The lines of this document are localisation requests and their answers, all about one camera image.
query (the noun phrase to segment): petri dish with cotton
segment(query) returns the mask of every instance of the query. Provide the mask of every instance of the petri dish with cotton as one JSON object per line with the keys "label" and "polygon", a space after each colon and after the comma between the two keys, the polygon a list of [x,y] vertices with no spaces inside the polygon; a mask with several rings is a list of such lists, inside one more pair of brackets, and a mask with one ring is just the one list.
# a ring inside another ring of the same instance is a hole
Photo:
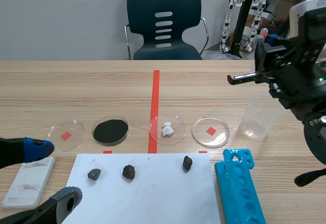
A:
{"label": "petri dish with cotton", "polygon": [[85,137],[85,126],[77,119],[61,121],[52,126],[46,140],[55,146],[55,152],[65,152],[79,145]]}
{"label": "petri dish with cotton", "polygon": [[228,125],[216,117],[206,116],[196,120],[192,127],[194,139],[208,148],[224,146],[230,137]]}
{"label": "petri dish with cotton", "polygon": [[103,146],[115,146],[128,136],[129,125],[122,116],[108,116],[95,122],[92,135],[95,142]]}
{"label": "petri dish with cotton", "polygon": [[158,116],[151,121],[149,134],[159,144],[174,145],[181,142],[185,137],[186,125],[178,115]]}

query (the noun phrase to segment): white wall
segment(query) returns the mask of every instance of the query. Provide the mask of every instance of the white wall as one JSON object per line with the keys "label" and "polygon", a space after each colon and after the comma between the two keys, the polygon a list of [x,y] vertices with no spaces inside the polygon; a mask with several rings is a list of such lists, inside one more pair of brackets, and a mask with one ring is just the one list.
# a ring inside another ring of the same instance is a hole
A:
{"label": "white wall", "polygon": [[[202,0],[209,46],[219,42],[227,2]],[[0,0],[0,60],[127,59],[126,23],[126,0]],[[200,50],[203,24],[183,37]],[[140,35],[130,40],[132,52],[142,46]]]}

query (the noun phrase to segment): clear plastic cup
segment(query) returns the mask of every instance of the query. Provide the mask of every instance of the clear plastic cup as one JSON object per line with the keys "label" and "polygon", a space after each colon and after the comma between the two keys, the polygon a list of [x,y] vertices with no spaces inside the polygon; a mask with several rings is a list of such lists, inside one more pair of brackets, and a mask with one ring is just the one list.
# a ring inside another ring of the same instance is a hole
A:
{"label": "clear plastic cup", "polygon": [[250,84],[249,94],[240,130],[251,138],[265,138],[285,109],[278,99],[271,97],[268,84]]}

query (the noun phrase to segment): red tag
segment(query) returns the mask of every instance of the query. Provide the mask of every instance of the red tag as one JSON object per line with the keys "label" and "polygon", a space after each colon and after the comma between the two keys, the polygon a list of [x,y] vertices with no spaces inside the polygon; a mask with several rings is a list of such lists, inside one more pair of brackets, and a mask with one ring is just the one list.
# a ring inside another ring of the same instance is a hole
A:
{"label": "red tag", "polygon": [[71,136],[72,136],[71,133],[69,131],[66,131],[60,137],[62,138],[63,141],[65,141],[65,140],[68,140],[68,138]]}
{"label": "red tag", "polygon": [[209,127],[206,131],[209,135],[214,136],[216,130],[212,127]]}

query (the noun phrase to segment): red tape line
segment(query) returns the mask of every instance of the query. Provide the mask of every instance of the red tape line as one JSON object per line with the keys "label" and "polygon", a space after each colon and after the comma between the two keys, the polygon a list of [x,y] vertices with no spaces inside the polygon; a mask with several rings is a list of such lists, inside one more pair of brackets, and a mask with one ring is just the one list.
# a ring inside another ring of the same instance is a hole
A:
{"label": "red tape line", "polygon": [[[152,88],[152,103],[151,103],[151,123],[158,116],[158,99],[159,99],[159,70],[154,70],[153,88]],[[157,153],[157,120],[151,127],[151,134],[148,138],[148,153]]]}

